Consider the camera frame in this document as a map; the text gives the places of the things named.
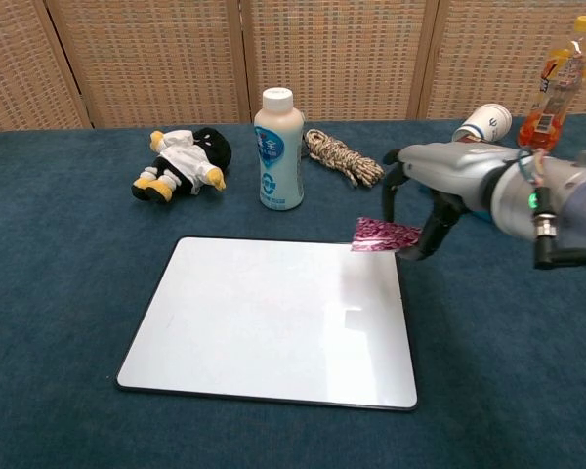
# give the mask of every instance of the coiled rope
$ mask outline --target coiled rope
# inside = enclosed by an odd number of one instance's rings
[[[371,188],[384,177],[384,170],[374,160],[349,149],[340,140],[329,137],[320,130],[309,130],[306,133],[306,143],[313,160],[330,169],[341,171],[350,178],[355,187],[358,180],[361,180]]]

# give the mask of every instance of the yellow plush feet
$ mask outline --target yellow plush feet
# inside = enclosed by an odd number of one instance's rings
[[[157,179],[147,183],[146,195],[159,203],[167,203],[172,199],[172,190],[161,180]]]
[[[218,191],[223,191],[226,188],[226,182],[224,181],[224,173],[219,168],[213,168],[206,173],[206,179],[211,186],[215,186]]]
[[[149,197],[146,194],[146,188],[149,183],[150,181],[146,178],[139,178],[135,181],[132,187],[133,196],[139,200],[149,200]]]
[[[155,153],[158,153],[158,144],[163,140],[163,133],[160,130],[155,130],[149,134],[149,147]]]

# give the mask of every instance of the white paper cup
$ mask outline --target white paper cup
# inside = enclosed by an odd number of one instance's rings
[[[510,130],[512,114],[505,107],[489,103],[478,107],[453,133],[454,142],[472,135],[485,142],[496,142]]]

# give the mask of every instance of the pink wrapper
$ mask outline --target pink wrapper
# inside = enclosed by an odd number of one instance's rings
[[[420,233],[420,228],[361,217],[356,220],[352,251],[399,251],[416,244]]]

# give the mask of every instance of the wall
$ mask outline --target wall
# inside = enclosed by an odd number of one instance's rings
[[[524,114],[579,14],[586,1],[0,0],[0,130],[249,122],[269,86],[309,120]]]

